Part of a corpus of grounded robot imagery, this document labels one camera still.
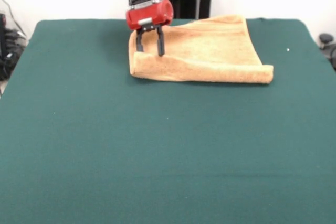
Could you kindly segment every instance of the red gripper housing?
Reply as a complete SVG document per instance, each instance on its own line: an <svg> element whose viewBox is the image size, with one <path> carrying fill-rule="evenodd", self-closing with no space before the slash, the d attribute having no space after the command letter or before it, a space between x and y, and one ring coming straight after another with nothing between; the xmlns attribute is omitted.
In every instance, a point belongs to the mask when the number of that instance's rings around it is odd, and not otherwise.
<svg viewBox="0 0 336 224"><path fill-rule="evenodd" d="M154 25L169 25L174 17L173 5L169 0L161 0L150 6L132 9L126 13L126 20L132 30L141 28L139 21L152 18Z"/></svg>

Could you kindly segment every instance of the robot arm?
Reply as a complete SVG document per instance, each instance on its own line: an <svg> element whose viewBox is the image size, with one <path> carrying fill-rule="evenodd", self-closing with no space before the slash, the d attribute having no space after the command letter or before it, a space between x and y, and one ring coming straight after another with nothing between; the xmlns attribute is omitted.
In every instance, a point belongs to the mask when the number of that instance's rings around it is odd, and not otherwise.
<svg viewBox="0 0 336 224"><path fill-rule="evenodd" d="M157 31L159 56L165 54L162 26L169 25L174 17L170 0L129 0L126 20L132 30L136 30L137 51L143 51L142 35L147 31Z"/></svg>

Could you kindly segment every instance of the green tablecloth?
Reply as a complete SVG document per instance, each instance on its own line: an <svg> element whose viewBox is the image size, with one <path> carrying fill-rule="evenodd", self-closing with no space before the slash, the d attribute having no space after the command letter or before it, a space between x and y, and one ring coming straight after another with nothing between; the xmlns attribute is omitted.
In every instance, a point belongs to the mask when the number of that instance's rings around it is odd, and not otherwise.
<svg viewBox="0 0 336 224"><path fill-rule="evenodd" d="M133 79L125 21L39 23L0 100L0 223L335 224L336 75L300 21L248 28L269 86Z"/></svg>

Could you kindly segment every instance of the towel fold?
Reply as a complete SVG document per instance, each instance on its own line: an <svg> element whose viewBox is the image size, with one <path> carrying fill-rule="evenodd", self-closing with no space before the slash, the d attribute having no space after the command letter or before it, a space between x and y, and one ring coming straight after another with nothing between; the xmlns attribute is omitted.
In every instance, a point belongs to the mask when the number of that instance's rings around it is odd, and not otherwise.
<svg viewBox="0 0 336 224"><path fill-rule="evenodd" d="M156 31L129 40L130 73L157 81L264 83L273 80L273 66L263 65L250 40L245 18L224 16L163 27L165 55L157 53Z"/></svg>

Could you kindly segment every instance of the black cable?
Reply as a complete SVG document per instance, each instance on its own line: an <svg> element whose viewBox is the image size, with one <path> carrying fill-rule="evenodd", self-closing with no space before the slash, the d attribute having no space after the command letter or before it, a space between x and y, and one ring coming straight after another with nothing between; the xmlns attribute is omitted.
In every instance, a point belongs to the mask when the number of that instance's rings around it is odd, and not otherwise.
<svg viewBox="0 0 336 224"><path fill-rule="evenodd" d="M333 67L335 67L334 60L336 60L336 46L334 46L333 49L330 51L330 63Z"/></svg>
<svg viewBox="0 0 336 224"><path fill-rule="evenodd" d="M3 1L8 6L13 18L11 7L5 0ZM0 56L0 81L8 80L10 78L18 60L26 48L25 45L21 44L22 39L26 40L23 34L23 32L20 32L17 29L8 29L5 27L2 29L1 39L5 45L5 51Z"/></svg>
<svg viewBox="0 0 336 224"><path fill-rule="evenodd" d="M21 26L19 25L19 23L18 23L18 22L16 21L16 19L14 18L14 15L13 15L13 12L12 12L11 5L10 5L7 1L5 1L5 0L2 0L2 1L5 3L5 5L7 5L8 9L9 9L9 13L11 14L11 17L12 17L12 19L13 19L15 25L17 26L17 28L19 28L19 30L21 31L21 33L23 33L23 35L27 37L27 35L26 35L25 32L23 31L23 29L21 28Z"/></svg>

